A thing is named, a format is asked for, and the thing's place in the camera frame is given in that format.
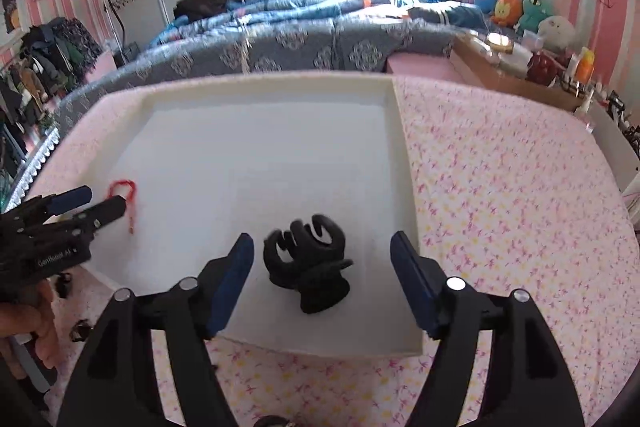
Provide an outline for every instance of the red object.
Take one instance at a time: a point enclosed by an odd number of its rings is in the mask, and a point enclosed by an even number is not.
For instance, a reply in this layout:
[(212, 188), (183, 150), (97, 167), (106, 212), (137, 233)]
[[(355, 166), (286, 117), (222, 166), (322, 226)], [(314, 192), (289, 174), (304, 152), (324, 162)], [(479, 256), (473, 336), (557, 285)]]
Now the red object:
[(133, 233), (133, 227), (136, 222), (136, 192), (138, 191), (135, 182), (131, 180), (118, 180), (113, 182), (109, 185), (107, 198), (113, 198), (116, 195), (116, 188), (121, 186), (129, 187), (129, 193), (125, 199), (127, 201), (127, 212), (129, 213), (129, 233)]
[(533, 54), (529, 61), (527, 80), (546, 87), (558, 74), (558, 66), (552, 58), (540, 52)]

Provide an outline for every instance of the finger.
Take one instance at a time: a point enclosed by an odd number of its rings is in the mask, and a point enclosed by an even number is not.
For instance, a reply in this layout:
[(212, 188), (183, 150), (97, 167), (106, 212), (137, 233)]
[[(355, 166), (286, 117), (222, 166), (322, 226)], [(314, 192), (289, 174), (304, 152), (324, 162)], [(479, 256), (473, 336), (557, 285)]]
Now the finger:
[(0, 339), (0, 356), (6, 362), (9, 367), (9, 371), (14, 375), (16, 380), (22, 380), (27, 378), (27, 373), (20, 365), (20, 362), (15, 358), (14, 351), (11, 349), (9, 342), (5, 339)]
[(47, 368), (51, 369), (52, 365), (47, 365), (47, 362), (57, 357), (60, 345), (58, 344), (58, 334), (56, 328), (50, 328), (49, 332), (44, 337), (39, 337), (36, 340), (36, 355), (44, 362)]
[(0, 339), (31, 333), (40, 327), (42, 317), (36, 308), (26, 304), (0, 303)]
[(53, 290), (51, 289), (51, 284), (48, 279), (42, 280), (36, 284), (36, 289), (47, 302), (53, 302)]
[(35, 333), (39, 337), (44, 337), (49, 332), (49, 328), (54, 327), (55, 317), (53, 310), (51, 309), (51, 305), (44, 299), (40, 302), (38, 311), (40, 312), (42, 321), (40, 323), (40, 327), (35, 330)]

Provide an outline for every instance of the table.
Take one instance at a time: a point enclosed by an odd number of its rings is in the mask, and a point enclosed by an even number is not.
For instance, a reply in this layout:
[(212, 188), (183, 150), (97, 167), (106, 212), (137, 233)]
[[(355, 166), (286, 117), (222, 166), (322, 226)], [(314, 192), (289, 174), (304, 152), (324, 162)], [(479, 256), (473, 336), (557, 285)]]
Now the table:
[[(292, 73), (306, 78), (335, 73)], [(187, 82), (242, 81), (241, 76)], [(638, 242), (593, 137), (570, 114), (452, 82), (393, 77), (412, 167), (420, 253), (479, 291), (525, 287), (550, 325), (574, 378), (586, 422), (611, 404), (640, 359)], [(112, 122), (145, 89), (105, 97), (71, 131), (32, 195), (62, 192), (90, 162)], [(55, 420), (81, 346), (80, 318), (97, 320), (111, 292), (81, 268), (74, 294), (55, 302), (65, 361), (47, 395)], [(166, 415), (180, 421), (163, 339), (154, 358)], [(404, 425), (433, 362), (328, 360), (283, 355), (223, 339), (207, 343), (241, 426), (266, 414), (306, 425)], [(479, 412), (490, 336), (481, 335), (461, 420)]]

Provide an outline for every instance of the metal bolt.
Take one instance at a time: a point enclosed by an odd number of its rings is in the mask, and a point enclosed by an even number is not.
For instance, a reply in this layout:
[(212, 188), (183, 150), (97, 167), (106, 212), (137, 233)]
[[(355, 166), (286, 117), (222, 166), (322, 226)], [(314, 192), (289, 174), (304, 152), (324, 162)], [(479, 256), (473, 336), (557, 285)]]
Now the metal bolt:
[(120, 288), (113, 294), (113, 298), (118, 302), (124, 302), (131, 296), (131, 290), (129, 288)]
[(455, 291), (460, 291), (465, 289), (466, 282), (460, 279), (460, 277), (449, 277), (447, 279), (447, 286)]
[(529, 295), (529, 292), (526, 290), (516, 290), (513, 292), (513, 298), (518, 302), (527, 302), (531, 298), (531, 295)]
[(181, 290), (188, 292), (198, 287), (198, 280), (195, 277), (185, 277), (178, 283), (178, 286)]

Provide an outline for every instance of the gray patterned bedspread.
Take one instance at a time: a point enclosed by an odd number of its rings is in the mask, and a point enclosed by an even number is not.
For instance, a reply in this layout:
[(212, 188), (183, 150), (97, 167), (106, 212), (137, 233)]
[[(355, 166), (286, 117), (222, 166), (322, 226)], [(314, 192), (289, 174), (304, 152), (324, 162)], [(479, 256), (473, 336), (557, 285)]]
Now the gray patterned bedspread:
[(225, 28), (164, 44), (135, 62), (83, 86), (54, 113), (65, 137), (107, 93), (199, 76), (293, 70), (383, 71), (399, 51), (449, 55), (455, 26), (424, 20), (354, 18)]

